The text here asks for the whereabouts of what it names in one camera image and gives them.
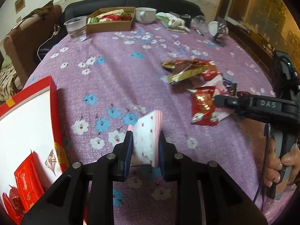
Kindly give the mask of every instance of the metal screw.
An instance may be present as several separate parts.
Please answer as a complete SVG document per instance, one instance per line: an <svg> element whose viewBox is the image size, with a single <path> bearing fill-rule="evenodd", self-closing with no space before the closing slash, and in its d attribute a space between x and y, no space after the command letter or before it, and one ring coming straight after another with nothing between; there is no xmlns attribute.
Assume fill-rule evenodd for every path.
<svg viewBox="0 0 300 225"><path fill-rule="evenodd" d="M176 159L182 159L182 158L183 158L183 154L181 154L181 153L176 153L176 154L174 155L174 157L175 157Z"/></svg>
<svg viewBox="0 0 300 225"><path fill-rule="evenodd" d="M73 165L72 165L72 167L75 168L75 169L79 168L80 166L81 166L80 162L74 162Z"/></svg>
<svg viewBox="0 0 300 225"><path fill-rule="evenodd" d="M217 166L218 166L218 163L215 162L215 161L210 161L210 162L208 163L208 165L211 166L211 167L217 167Z"/></svg>
<svg viewBox="0 0 300 225"><path fill-rule="evenodd" d="M114 159L115 157L116 157L116 155L115 154L113 154L113 153L109 153L109 154L107 154L107 159L110 159L110 160L112 160L112 159Z"/></svg>

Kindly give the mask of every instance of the floral tablecloth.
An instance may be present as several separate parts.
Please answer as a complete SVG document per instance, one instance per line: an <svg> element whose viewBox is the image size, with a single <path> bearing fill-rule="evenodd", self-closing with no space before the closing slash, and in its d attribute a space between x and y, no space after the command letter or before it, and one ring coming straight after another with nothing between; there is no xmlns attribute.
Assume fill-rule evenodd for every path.
<svg viewBox="0 0 300 225"><path fill-rule="evenodd" d="M274 96L267 78L230 37L221 48L209 35L174 33L160 23L135 24L131 31L90 34L81 43L66 36L54 46L26 86L51 75L58 89L63 140L69 161L84 164L109 153L128 125L153 110L163 112L168 142L194 161L218 162L251 198L257 190L265 148L259 122L231 115L217 126L191 124L188 85L169 85L161 62L213 60L238 90ZM295 187L280 201L260 195L257 206L272 222ZM158 168L131 168L125 183L114 183L115 224L175 224L176 184L165 183Z"/></svg>

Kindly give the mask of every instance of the white mug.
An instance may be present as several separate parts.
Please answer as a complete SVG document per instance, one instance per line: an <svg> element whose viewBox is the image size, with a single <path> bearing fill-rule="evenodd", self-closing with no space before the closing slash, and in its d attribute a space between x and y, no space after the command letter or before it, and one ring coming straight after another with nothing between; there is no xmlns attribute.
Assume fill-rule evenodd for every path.
<svg viewBox="0 0 300 225"><path fill-rule="evenodd" d="M142 24L150 24L155 20L157 10L150 7L137 7L135 9L135 19Z"/></svg>

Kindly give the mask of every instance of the human hand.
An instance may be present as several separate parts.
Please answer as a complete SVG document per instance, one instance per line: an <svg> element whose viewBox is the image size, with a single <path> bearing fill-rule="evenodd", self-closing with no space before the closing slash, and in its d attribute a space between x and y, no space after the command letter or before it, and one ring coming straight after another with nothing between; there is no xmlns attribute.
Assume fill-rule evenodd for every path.
<svg viewBox="0 0 300 225"><path fill-rule="evenodd" d="M289 176L288 185L294 183L296 176L300 170L300 150L297 148L287 154L285 154L280 160L275 153L276 144L275 141L270 138L265 175L264 175L264 183L266 186L271 187L272 183L278 183L280 180L280 174L278 171L282 169L282 165L291 167L292 171Z"/></svg>

